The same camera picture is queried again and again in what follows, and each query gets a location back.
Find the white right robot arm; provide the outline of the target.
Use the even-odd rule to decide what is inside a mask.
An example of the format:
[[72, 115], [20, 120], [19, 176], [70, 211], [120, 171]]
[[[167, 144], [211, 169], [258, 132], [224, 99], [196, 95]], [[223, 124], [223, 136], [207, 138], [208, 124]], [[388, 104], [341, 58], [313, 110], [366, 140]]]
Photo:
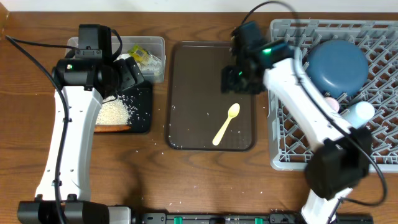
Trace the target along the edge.
[[304, 174], [310, 193], [306, 223], [331, 223], [340, 203], [369, 174], [371, 134], [330, 108], [301, 65], [300, 50], [268, 42], [254, 21], [231, 34], [235, 65], [222, 70], [221, 91], [256, 95], [269, 90], [287, 107], [313, 151]]

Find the orange carrot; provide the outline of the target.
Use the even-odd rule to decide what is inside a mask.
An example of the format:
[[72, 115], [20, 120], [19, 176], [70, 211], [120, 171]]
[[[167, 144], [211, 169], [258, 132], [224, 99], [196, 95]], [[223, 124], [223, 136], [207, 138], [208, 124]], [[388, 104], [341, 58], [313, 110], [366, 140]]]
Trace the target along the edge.
[[130, 130], [130, 126], [125, 124], [119, 125], [96, 125], [95, 132], [96, 133], [113, 133], [113, 132], [121, 132]]

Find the dark blue bowl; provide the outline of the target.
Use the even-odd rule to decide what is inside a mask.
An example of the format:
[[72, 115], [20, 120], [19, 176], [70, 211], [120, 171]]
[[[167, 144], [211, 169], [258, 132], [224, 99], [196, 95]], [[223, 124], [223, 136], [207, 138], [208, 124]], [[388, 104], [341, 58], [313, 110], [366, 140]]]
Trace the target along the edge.
[[353, 96], [368, 77], [368, 60], [359, 47], [345, 40], [328, 40], [307, 57], [307, 75], [322, 94]]

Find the green snack wrapper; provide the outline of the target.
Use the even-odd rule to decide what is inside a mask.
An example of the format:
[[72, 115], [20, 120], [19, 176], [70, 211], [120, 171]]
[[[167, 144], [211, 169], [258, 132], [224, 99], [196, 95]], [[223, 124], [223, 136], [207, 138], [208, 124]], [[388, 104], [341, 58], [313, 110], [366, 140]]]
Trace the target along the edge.
[[158, 71], [162, 67], [162, 61], [140, 45], [135, 45], [127, 53], [140, 65], [141, 70]]

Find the light blue plastic cup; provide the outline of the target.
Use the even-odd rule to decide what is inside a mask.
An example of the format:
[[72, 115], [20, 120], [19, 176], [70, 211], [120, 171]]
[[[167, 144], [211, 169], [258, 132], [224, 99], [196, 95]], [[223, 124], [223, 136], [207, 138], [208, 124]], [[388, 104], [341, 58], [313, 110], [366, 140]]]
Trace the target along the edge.
[[360, 101], [350, 106], [341, 116], [352, 127], [358, 129], [363, 127], [375, 115], [375, 109], [372, 104], [366, 101]]

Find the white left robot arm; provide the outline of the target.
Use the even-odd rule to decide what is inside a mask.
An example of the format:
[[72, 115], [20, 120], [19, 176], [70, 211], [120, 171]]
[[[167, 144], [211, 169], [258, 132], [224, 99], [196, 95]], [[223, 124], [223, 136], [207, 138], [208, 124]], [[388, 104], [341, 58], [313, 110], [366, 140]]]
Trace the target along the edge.
[[138, 223], [126, 205], [107, 206], [90, 200], [90, 159], [96, 119], [103, 100], [129, 87], [126, 74], [113, 63], [122, 49], [112, 50], [117, 32], [99, 24], [81, 24], [78, 46], [48, 72], [20, 44], [8, 38], [44, 72], [55, 88], [55, 121], [49, 156], [32, 201], [21, 201], [21, 223]]

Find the pink plastic cup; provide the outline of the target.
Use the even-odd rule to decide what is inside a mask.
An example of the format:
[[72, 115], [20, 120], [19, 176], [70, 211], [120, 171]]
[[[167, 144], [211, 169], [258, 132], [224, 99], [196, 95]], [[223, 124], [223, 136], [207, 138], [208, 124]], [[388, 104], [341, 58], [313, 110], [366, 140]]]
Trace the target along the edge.
[[338, 101], [332, 97], [325, 97], [325, 101], [328, 103], [328, 105], [336, 112], [339, 112], [340, 110], [340, 104]]

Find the yellow plastic spoon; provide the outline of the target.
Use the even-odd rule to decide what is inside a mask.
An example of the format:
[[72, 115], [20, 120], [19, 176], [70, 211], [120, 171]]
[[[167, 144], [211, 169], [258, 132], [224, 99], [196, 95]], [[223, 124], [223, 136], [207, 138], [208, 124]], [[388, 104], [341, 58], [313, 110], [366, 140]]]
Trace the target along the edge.
[[223, 123], [222, 127], [220, 127], [219, 131], [217, 132], [217, 134], [215, 135], [215, 137], [212, 140], [212, 144], [214, 146], [218, 146], [219, 143], [221, 142], [226, 129], [229, 125], [229, 123], [231, 122], [231, 120], [235, 117], [237, 117], [237, 115], [240, 112], [240, 105], [239, 103], [234, 103], [233, 105], [231, 105], [231, 107], [228, 110], [228, 117], [226, 119], [226, 121]]

